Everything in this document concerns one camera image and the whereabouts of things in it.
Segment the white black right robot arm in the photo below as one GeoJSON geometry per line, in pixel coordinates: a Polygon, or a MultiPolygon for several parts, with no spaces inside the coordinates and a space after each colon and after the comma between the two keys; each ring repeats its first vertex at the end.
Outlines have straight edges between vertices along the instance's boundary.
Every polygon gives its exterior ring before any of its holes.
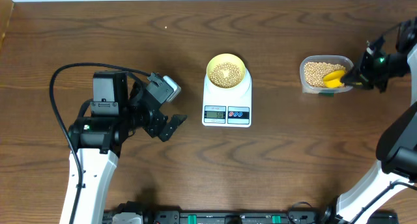
{"type": "Polygon", "coordinates": [[[367,223],[372,214],[400,191],[416,189],[416,19],[397,29],[396,52],[386,54],[383,36],[367,45],[341,82],[384,92],[389,79],[410,75],[410,107],[381,135],[376,162],[349,191],[326,207],[321,223],[367,223]]]}

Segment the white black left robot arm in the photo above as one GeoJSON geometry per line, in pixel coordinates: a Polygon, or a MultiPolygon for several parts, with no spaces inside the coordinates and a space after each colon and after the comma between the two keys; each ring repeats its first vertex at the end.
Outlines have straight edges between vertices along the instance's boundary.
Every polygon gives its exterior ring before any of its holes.
{"type": "Polygon", "coordinates": [[[61,223],[100,223],[122,144],[139,128],[165,142],[186,120],[160,111],[180,87],[169,76],[152,73],[147,79],[127,71],[94,73],[93,99],[68,131],[72,150],[61,223]]]}

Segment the yellow plastic scoop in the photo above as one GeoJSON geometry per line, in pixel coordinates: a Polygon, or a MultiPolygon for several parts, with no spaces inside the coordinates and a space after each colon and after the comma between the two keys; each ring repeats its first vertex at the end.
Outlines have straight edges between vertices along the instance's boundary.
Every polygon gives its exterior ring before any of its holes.
{"type": "Polygon", "coordinates": [[[329,89],[336,89],[342,87],[348,87],[340,81],[341,77],[345,75],[347,71],[344,70],[336,70],[333,71],[323,77],[323,83],[326,88],[329,89]]]}

